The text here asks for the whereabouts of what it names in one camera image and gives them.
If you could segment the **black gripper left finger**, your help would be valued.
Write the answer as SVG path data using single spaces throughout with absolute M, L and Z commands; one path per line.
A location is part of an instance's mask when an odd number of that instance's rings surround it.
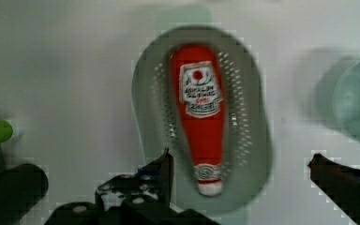
M 219 225 L 193 210 L 171 207 L 173 157 L 168 150 L 135 173 L 97 187 L 95 201 L 66 203 L 45 225 Z

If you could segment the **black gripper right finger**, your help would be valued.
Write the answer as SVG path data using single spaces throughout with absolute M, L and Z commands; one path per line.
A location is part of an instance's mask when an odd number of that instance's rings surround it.
M 315 154 L 307 165 L 310 180 L 353 222 L 360 225 L 360 169 Z

